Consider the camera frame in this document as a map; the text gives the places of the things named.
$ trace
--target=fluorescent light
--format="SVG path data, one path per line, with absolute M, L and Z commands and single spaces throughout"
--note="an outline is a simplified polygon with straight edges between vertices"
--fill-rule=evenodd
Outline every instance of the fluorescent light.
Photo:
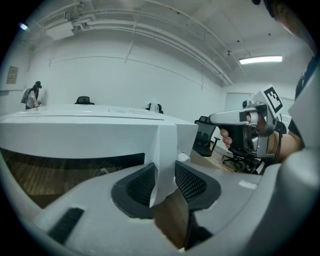
M 23 30 L 26 30 L 28 28 L 28 26 L 26 26 L 25 24 L 23 23 L 19 23 L 19 27 L 22 28 Z
M 260 56 L 260 57 L 250 57 L 239 59 L 242 65 L 250 63 L 261 63 L 261 62 L 282 62 L 282 56 Z

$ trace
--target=woman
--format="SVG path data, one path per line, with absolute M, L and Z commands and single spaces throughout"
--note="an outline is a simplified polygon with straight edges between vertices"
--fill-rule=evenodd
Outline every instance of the woman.
M 34 86 L 29 90 L 28 97 L 25 104 L 25 109 L 33 109 L 34 107 L 39 107 L 38 104 L 38 95 L 39 95 L 39 89 L 42 88 L 41 82 L 37 81 L 35 82 Z

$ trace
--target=black mesh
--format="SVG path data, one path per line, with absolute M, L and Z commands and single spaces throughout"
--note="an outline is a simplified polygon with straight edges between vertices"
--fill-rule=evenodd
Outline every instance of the black mesh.
M 175 182 L 191 212 L 208 209 L 221 194 L 217 180 L 183 162 L 175 162 Z
M 154 163 L 118 180 L 112 190 L 114 204 L 131 218 L 152 219 L 150 197 L 155 186 Z
M 196 133 L 194 143 L 204 147 L 210 147 L 210 140 L 216 127 L 212 124 L 203 123 L 200 121 L 195 121 L 194 123 L 198 125 L 198 131 Z
M 175 165 L 175 182 L 187 202 L 199 197 L 207 189 L 206 182 L 178 165 Z
M 207 116 L 200 116 L 199 121 L 201 122 L 208 122 L 208 117 Z
M 130 181 L 126 187 L 126 192 L 136 202 L 148 206 L 150 196 L 155 186 L 155 166 L 144 172 L 134 180 Z

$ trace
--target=hand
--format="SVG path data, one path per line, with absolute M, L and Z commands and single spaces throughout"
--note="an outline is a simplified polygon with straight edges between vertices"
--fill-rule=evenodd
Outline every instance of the hand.
M 246 115 L 246 120 L 251 123 L 251 116 L 249 114 Z M 257 129 L 260 134 L 264 134 L 266 132 L 266 121 L 260 114 L 258 115 Z M 221 129 L 220 135 L 222 136 L 222 141 L 226 148 L 229 149 L 232 144 L 232 138 L 229 137 L 229 132 L 226 129 Z

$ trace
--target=wall sign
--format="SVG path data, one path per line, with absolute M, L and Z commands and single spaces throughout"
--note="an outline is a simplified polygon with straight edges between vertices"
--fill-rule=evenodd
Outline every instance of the wall sign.
M 15 85 L 17 83 L 17 77 L 18 77 L 18 67 L 10 66 L 8 77 L 6 79 L 7 85 Z

